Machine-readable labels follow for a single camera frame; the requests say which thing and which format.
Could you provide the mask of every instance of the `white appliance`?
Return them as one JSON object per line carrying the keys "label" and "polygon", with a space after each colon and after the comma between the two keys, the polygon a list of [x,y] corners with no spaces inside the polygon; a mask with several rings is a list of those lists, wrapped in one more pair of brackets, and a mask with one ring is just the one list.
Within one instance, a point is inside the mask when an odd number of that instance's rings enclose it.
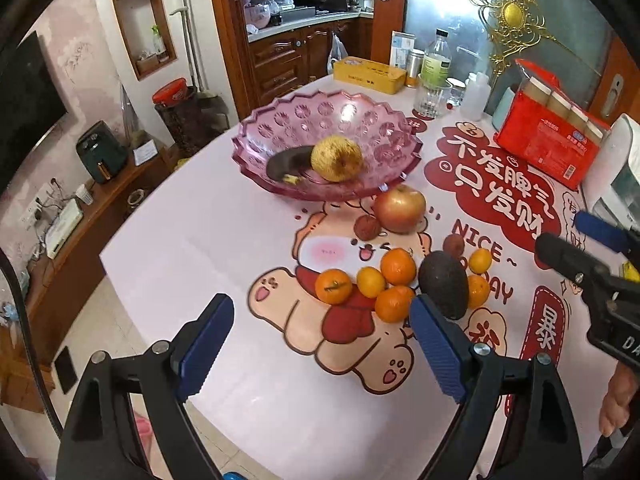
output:
{"label": "white appliance", "polygon": [[65,208],[60,212],[53,224],[44,237],[44,243],[47,247],[47,256],[52,260],[58,255],[58,252],[65,244],[69,235],[82,220],[83,212],[72,198]]}
{"label": "white appliance", "polygon": [[582,183],[587,209],[625,229],[640,228],[640,124],[613,123]]}

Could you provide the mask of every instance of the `apple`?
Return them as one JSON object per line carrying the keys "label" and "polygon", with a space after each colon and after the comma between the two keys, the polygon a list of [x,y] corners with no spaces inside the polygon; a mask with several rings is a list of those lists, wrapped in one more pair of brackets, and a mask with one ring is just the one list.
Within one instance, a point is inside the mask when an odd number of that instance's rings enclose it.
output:
{"label": "apple", "polygon": [[415,230],[427,209],[427,201],[417,189],[400,184],[378,195],[372,209],[383,228],[405,234]]}

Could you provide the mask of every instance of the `tangerine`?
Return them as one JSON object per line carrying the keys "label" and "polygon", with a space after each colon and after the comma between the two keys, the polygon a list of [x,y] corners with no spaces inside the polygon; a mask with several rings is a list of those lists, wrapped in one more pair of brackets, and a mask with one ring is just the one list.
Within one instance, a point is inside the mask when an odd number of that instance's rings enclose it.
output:
{"label": "tangerine", "polygon": [[414,292],[405,285],[395,285],[376,298],[376,314],[385,323],[400,323],[409,315]]}
{"label": "tangerine", "polygon": [[474,274],[484,274],[491,267],[492,256],[489,249],[476,249],[469,258],[469,270]]}
{"label": "tangerine", "polygon": [[356,284],[362,295],[372,300],[386,288],[385,277],[375,267],[362,267],[356,275]]}
{"label": "tangerine", "polygon": [[416,267],[407,251],[395,248],[382,256],[380,271],[391,285],[409,285],[415,278]]}
{"label": "tangerine", "polygon": [[353,283],[343,270],[328,269],[318,274],[314,288],[318,300],[330,305],[340,305],[351,295]]}
{"label": "tangerine", "polygon": [[477,274],[470,274],[466,277],[469,285],[469,302],[467,306],[471,309],[483,306],[484,302],[489,298],[491,287],[486,279]]}

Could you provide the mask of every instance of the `silver canister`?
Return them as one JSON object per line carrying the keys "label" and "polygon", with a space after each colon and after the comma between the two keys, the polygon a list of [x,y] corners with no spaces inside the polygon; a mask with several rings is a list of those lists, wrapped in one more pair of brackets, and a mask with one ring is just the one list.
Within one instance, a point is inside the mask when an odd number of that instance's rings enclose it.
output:
{"label": "silver canister", "polygon": [[406,80],[405,86],[409,88],[418,88],[418,74],[422,68],[422,60],[424,59],[424,51],[412,48],[406,55]]}

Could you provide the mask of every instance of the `barcode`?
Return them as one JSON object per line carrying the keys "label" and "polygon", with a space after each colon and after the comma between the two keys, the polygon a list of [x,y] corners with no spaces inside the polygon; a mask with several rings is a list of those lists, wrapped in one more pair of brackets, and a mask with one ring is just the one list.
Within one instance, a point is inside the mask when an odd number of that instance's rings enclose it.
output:
{"label": "barcode", "polygon": [[572,174],[574,174],[574,171],[575,171],[575,166],[569,166],[564,172],[564,178],[569,180]]}

